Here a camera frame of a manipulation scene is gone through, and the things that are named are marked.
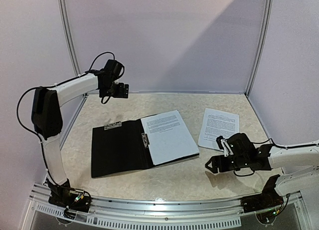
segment tabletop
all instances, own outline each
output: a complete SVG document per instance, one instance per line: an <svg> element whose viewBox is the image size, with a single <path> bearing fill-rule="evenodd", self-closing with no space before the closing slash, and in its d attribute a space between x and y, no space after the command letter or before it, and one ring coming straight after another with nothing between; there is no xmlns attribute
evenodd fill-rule
<svg viewBox="0 0 319 230"><path fill-rule="evenodd" d="M61 152L71 186L101 197L191 201L257 193L270 176L282 173L281 169L275 169L256 171L249 177L237 177L232 172L213 174L205 168L205 163L223 152L199 147L199 157L148 170L91 178L92 128L178 110L197 143L205 108L238 114L241 133L246 133L252 142L267 139L245 95L141 93L130 94L128 99L112 98L106 105L101 104L98 95L89 95ZM250 172L243 169L239 174Z"/></svg>

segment metal clip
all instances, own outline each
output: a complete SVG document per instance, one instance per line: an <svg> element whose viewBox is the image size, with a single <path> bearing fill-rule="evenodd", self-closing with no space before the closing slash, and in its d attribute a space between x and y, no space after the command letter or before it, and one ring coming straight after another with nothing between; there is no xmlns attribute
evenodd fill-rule
<svg viewBox="0 0 319 230"><path fill-rule="evenodd" d="M146 133L142 133L142 140L143 140L144 148L148 148L150 145L150 141Z"/></svg>
<svg viewBox="0 0 319 230"><path fill-rule="evenodd" d="M107 125L104 125L104 130L114 129L114 128L121 127L121 126L122 126L122 122L107 124Z"/></svg>

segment open folder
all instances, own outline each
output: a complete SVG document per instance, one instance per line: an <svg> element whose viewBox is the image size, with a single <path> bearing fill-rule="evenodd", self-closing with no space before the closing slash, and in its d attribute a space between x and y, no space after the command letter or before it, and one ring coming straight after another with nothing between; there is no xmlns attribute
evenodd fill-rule
<svg viewBox="0 0 319 230"><path fill-rule="evenodd" d="M93 128L92 178L199 155L177 110Z"/></svg>

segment vent grille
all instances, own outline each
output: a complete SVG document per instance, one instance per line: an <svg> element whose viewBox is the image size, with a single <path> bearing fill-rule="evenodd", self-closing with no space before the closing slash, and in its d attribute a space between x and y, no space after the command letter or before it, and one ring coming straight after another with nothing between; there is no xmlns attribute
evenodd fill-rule
<svg viewBox="0 0 319 230"><path fill-rule="evenodd" d="M63 217L63 211L57 209L56 207L47 206L44 204L38 203L37 211L66 219ZM92 217L87 216L85 222L79 222L86 225L108 228L114 230L222 230L230 229L235 227L241 227L240 217L225 219L225 220L216 220L208 221L202 223L185 223L185 224L152 224L152 223L131 223L124 221L114 221L105 219L102 217Z"/></svg>

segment sheet of paper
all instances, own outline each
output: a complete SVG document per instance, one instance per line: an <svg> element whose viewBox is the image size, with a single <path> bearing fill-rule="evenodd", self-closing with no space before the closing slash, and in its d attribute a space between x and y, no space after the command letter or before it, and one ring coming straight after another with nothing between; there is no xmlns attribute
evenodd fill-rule
<svg viewBox="0 0 319 230"><path fill-rule="evenodd" d="M239 132L239 115L214 109L205 109L198 145L204 148L220 150L216 138L229 138Z"/></svg>
<svg viewBox="0 0 319 230"><path fill-rule="evenodd" d="M141 119L154 165L199 153L187 126L177 110Z"/></svg>

